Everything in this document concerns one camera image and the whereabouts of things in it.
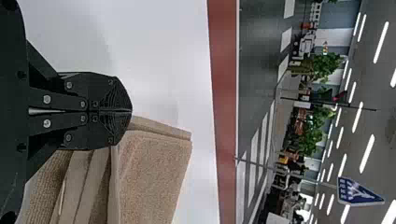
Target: bolt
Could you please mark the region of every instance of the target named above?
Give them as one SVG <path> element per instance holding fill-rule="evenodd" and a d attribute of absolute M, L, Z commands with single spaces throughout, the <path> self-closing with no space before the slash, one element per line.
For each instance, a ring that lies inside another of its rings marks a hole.
<path fill-rule="evenodd" d="M 19 71 L 19 72 L 17 73 L 17 77 L 18 77 L 19 79 L 25 80 L 25 79 L 27 78 L 27 75 L 26 75 L 25 72 Z"/>
<path fill-rule="evenodd" d="M 66 88 L 71 90 L 73 88 L 73 83 L 72 82 L 66 82 Z"/>
<path fill-rule="evenodd" d="M 44 119 L 43 126 L 44 126 L 44 128 L 49 128 L 50 127 L 50 120 L 49 119 Z"/>
<path fill-rule="evenodd" d="M 65 137 L 66 142 L 71 142 L 72 141 L 72 135 L 70 133 L 68 133 Z"/>
<path fill-rule="evenodd" d="M 27 149 L 27 146 L 24 143 L 20 143 L 19 145 L 17 145 L 17 151 L 19 151 L 20 153 L 25 152 L 26 149 Z"/>
<path fill-rule="evenodd" d="M 43 102 L 44 102 L 44 104 L 48 105 L 50 103 L 50 96 L 49 95 L 44 95 Z"/>

